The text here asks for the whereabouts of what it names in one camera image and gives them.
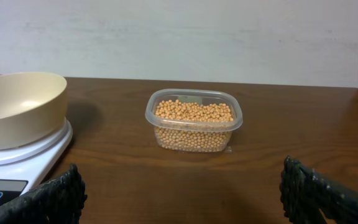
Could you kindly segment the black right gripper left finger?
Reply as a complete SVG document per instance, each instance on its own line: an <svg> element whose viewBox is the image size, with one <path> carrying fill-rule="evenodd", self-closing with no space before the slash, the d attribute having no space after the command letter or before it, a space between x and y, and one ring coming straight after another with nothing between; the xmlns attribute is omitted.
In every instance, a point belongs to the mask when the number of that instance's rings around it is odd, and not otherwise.
<svg viewBox="0 0 358 224"><path fill-rule="evenodd" d="M78 168L0 206L0 224L78 224L87 195Z"/></svg>

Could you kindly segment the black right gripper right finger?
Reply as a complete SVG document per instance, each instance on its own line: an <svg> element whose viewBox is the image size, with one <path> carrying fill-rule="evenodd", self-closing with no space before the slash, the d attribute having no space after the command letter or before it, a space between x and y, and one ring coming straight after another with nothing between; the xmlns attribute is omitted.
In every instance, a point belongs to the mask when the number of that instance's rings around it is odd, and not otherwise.
<svg viewBox="0 0 358 224"><path fill-rule="evenodd" d="M280 201L291 223L358 224L358 192L286 157L281 172Z"/></svg>

